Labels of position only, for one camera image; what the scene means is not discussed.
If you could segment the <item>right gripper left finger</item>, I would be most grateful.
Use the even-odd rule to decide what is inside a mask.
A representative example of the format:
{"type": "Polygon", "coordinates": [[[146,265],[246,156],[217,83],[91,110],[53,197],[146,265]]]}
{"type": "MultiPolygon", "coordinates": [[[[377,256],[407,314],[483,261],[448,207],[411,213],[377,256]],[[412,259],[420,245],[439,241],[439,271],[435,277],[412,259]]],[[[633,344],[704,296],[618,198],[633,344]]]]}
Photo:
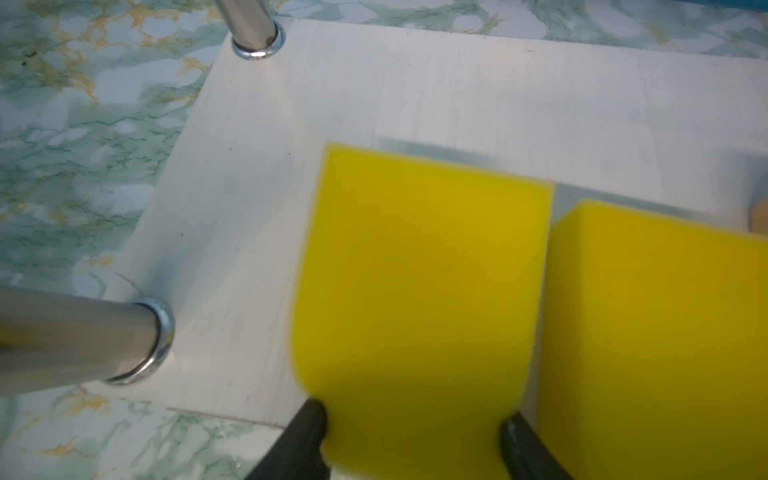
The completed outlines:
{"type": "Polygon", "coordinates": [[[328,480],[331,469],[321,453],[326,430],[324,406],[318,400],[306,400],[246,479],[328,480]]]}

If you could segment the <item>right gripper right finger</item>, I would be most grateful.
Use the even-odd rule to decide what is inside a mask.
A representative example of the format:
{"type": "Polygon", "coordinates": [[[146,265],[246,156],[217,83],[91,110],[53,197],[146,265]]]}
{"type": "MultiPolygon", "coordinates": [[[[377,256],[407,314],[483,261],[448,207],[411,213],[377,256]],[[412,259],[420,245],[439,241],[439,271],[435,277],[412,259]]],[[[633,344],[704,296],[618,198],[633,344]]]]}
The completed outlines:
{"type": "Polygon", "coordinates": [[[501,457],[511,479],[573,479],[520,412],[502,423],[500,442],[501,457]]]}

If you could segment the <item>yellow sponge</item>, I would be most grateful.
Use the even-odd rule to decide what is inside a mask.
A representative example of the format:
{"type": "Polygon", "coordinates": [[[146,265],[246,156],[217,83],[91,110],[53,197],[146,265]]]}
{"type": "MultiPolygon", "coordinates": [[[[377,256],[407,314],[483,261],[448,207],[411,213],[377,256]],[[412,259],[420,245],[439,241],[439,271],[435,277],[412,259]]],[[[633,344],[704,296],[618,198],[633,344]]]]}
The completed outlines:
{"type": "Polygon", "coordinates": [[[767,240],[594,200],[551,229],[537,430],[576,479],[767,475],[767,240]]]}
{"type": "Polygon", "coordinates": [[[292,359],[325,460],[367,479],[504,479],[552,183],[339,144],[316,189],[292,359]]]}

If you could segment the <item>orange sponge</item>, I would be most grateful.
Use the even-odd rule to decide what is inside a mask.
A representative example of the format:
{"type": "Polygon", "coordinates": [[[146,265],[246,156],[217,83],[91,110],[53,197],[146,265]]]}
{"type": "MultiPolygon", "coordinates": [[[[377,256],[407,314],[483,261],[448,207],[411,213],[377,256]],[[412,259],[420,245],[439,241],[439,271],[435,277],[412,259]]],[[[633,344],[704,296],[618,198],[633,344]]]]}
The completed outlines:
{"type": "Polygon", "coordinates": [[[768,198],[763,198],[752,206],[749,213],[749,231],[768,235],[768,198]]]}

